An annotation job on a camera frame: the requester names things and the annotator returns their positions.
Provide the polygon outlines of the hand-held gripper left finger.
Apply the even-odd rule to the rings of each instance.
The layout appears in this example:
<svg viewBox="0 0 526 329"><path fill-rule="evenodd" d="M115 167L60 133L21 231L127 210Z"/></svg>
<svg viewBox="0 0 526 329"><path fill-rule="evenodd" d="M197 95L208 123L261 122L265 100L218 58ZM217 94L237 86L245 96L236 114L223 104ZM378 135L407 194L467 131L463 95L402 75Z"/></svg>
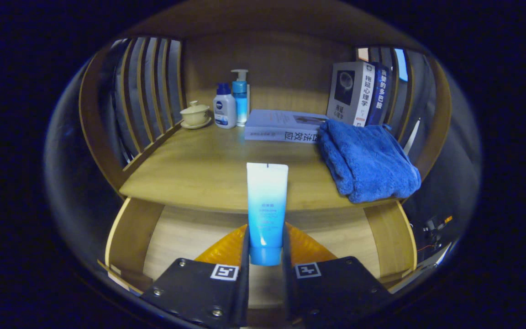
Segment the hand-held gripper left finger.
<svg viewBox="0 0 526 329"><path fill-rule="evenodd" d="M247 326L250 231L243 225L212 246L227 260L178 258L141 295L142 300L181 320L208 329Z"/></svg>

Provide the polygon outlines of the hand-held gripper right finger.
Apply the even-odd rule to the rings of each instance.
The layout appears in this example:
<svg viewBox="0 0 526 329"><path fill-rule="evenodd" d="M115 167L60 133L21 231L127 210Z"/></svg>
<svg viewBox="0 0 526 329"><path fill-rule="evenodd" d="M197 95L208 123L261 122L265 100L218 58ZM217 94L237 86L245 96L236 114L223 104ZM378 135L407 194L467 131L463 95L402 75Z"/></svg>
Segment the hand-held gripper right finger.
<svg viewBox="0 0 526 329"><path fill-rule="evenodd" d="M393 294L357 258L338 258L290 223L284 225L284 308L293 327L357 327Z"/></svg>

